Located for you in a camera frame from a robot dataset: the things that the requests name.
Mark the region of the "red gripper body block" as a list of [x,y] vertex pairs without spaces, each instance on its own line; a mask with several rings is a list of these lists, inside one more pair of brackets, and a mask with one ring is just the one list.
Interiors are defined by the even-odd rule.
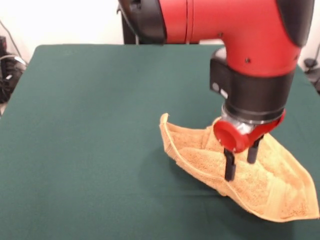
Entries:
[[221,117],[213,124],[213,133],[218,142],[228,151],[241,153],[253,146],[254,142],[275,129],[285,118],[286,111],[280,118],[262,124],[245,123],[227,114],[222,109]]

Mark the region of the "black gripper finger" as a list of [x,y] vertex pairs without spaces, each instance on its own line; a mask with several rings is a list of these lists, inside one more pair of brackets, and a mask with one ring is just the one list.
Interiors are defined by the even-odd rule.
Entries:
[[226,148],[224,149],[223,153],[226,159],[224,179],[226,181],[233,181],[236,172],[235,156]]
[[249,164],[254,164],[256,162],[257,159],[257,154],[258,154],[258,150],[259,150],[259,144],[260,141],[264,138],[264,135],[262,135],[260,138],[258,138],[251,147],[248,148],[248,152],[247,152],[247,162]]

